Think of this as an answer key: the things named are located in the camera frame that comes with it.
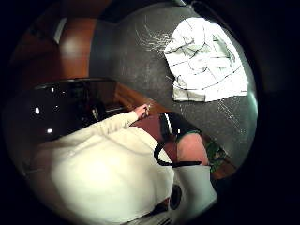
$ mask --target black object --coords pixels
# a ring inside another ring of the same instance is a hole
[[[179,186],[173,185],[172,186],[172,194],[170,198],[170,207],[172,210],[178,208],[181,202],[182,190]]]

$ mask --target white sleeve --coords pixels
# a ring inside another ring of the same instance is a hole
[[[183,166],[173,170],[168,213],[172,224],[185,224],[216,203],[218,195],[210,182],[209,166]]]
[[[139,119],[135,112],[120,113],[110,118],[97,122],[71,134],[68,134],[53,142],[45,142],[39,147],[64,147],[76,146],[84,142],[95,134],[107,135],[121,128],[128,128],[132,123]]]

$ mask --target green object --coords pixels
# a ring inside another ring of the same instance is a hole
[[[207,157],[211,166],[211,173],[216,171],[218,167],[222,164],[223,160],[226,157],[226,153],[221,147],[214,141],[210,141],[205,145]]]

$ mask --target black bag strap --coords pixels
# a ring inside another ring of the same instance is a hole
[[[156,159],[157,163],[160,166],[173,166],[174,168],[176,167],[182,167],[182,166],[194,166],[194,165],[200,165],[200,161],[181,161],[181,162],[166,162],[163,161],[159,158],[159,153],[163,149],[164,145],[168,142],[170,139],[170,134],[167,129],[167,122],[166,119],[164,118],[163,113],[159,117],[159,123],[160,123],[160,132],[161,136],[163,138],[162,142],[159,142],[154,150],[154,158]]]

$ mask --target white cloth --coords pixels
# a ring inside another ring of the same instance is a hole
[[[65,207],[85,224],[122,224],[170,197],[173,170],[154,159],[157,141],[130,127],[137,120],[135,112],[118,114],[39,146],[52,153],[51,178]]]
[[[238,52],[218,24],[204,18],[183,20],[164,54],[175,78],[174,100],[212,101],[248,94]]]

